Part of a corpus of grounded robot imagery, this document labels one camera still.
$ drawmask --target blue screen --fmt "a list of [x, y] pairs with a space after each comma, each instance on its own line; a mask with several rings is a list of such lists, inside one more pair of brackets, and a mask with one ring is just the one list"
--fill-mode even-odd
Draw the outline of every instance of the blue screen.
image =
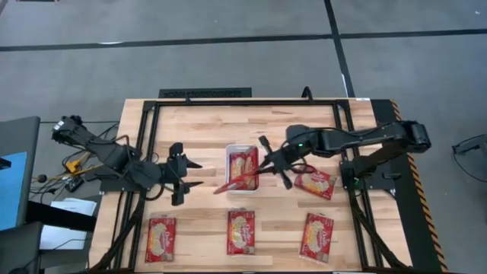
[[18, 207], [21, 202], [26, 152], [0, 156], [11, 162], [11, 167], [0, 170], [0, 231], [17, 225]]

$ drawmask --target yellow and black hazard stripe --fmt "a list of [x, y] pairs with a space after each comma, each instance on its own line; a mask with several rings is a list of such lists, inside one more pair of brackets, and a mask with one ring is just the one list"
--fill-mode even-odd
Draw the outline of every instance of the yellow and black hazard stripe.
[[[397, 107], [396, 102], [393, 100], [390, 101], [394, 108], [394, 114], [396, 115], [396, 119], [401, 121], [401, 115], [399, 113], [399, 108]], [[431, 239], [433, 240], [434, 249], [436, 250], [436, 254], [438, 256], [438, 261], [440, 262], [441, 271], [448, 272], [447, 264], [444, 260], [443, 250], [441, 249], [441, 245], [438, 242], [438, 233], [436, 229], [434, 229], [433, 219], [431, 218], [431, 213], [429, 212], [428, 202], [426, 202], [425, 192], [423, 190], [423, 186], [421, 181], [419, 180], [418, 169], [416, 168], [416, 164], [414, 162], [414, 158], [411, 155], [408, 155], [409, 166], [411, 167], [412, 177], [414, 178], [414, 182], [416, 185], [416, 191], [418, 191], [419, 201], [422, 204], [423, 213], [425, 213], [425, 219], [428, 223], [428, 229], [431, 233]]]

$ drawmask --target snack package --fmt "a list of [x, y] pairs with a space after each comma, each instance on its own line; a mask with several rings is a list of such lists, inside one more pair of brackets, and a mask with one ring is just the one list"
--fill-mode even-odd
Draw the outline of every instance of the snack package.
[[[230, 174], [229, 180], [239, 177], [242, 174], [251, 172], [259, 166], [259, 149], [252, 147], [245, 152], [230, 154]], [[259, 176], [248, 177], [245, 183], [240, 184], [233, 190], [255, 190], [259, 186]]]
[[323, 215], [308, 213], [299, 254], [328, 263], [332, 231], [332, 219]]
[[325, 199], [332, 199], [336, 177], [316, 170], [311, 174], [299, 174], [294, 180], [294, 186], [318, 195]]
[[149, 220], [145, 262], [171, 262], [174, 260], [176, 218], [162, 217]]
[[235, 209], [228, 212], [227, 254], [255, 253], [255, 212]]

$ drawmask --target white paper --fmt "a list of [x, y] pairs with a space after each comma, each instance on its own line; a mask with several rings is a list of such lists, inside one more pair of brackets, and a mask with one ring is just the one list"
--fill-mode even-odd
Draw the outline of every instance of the white paper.
[[[77, 212], [92, 216], [97, 203], [85, 201], [81, 199], [67, 198], [64, 201], [53, 201], [51, 206], [57, 209], [64, 209], [70, 212]], [[84, 240], [86, 239], [86, 232], [75, 231], [69, 228], [58, 228], [51, 225], [44, 225], [43, 232], [40, 235], [40, 249], [41, 250], [80, 250], [84, 247], [84, 241], [70, 241], [69, 240]]]

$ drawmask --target wooden tabletop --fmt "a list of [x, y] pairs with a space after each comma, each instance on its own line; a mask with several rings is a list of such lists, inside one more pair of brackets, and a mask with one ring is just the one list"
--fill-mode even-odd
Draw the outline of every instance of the wooden tabletop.
[[[128, 135], [135, 145], [144, 100], [126, 100], [118, 135]], [[356, 129], [375, 126], [370, 101], [350, 100]], [[170, 205], [170, 194], [145, 203], [142, 232], [138, 246], [136, 272], [162, 271], [330, 271], [359, 270], [355, 231], [347, 193], [337, 180], [330, 201], [303, 190], [286, 190], [280, 177], [262, 175], [261, 187], [254, 194], [213, 195], [224, 183], [225, 147], [229, 144], [257, 145], [260, 160], [265, 151], [258, 137], [267, 136], [273, 148], [285, 140], [285, 129], [293, 124], [335, 126], [332, 108], [328, 106], [264, 106], [264, 107], [162, 107], [154, 151], [165, 161], [168, 148], [183, 142], [188, 157], [203, 166], [190, 170], [185, 181], [204, 181], [191, 189], [183, 205]], [[147, 125], [143, 148], [147, 147], [150, 123]], [[380, 146], [361, 148], [367, 155]], [[339, 176], [340, 156], [330, 159], [308, 156], [307, 161], [319, 170]], [[158, 186], [149, 193], [153, 196]], [[396, 201], [382, 190], [369, 191], [377, 232], [389, 248], [405, 264], [411, 264], [403, 226]], [[106, 194], [101, 202], [97, 226], [93, 235], [90, 262], [95, 264], [111, 244], [116, 217], [118, 193]], [[256, 254], [228, 256], [227, 211], [247, 208], [256, 214]], [[304, 221], [308, 212], [322, 213], [335, 221], [328, 263], [316, 263], [299, 257]], [[146, 263], [148, 220], [151, 216], [172, 214], [177, 217], [175, 259], [170, 263]], [[370, 240], [364, 232], [369, 264], [374, 265]], [[132, 235], [124, 249], [123, 266], [128, 264]]]

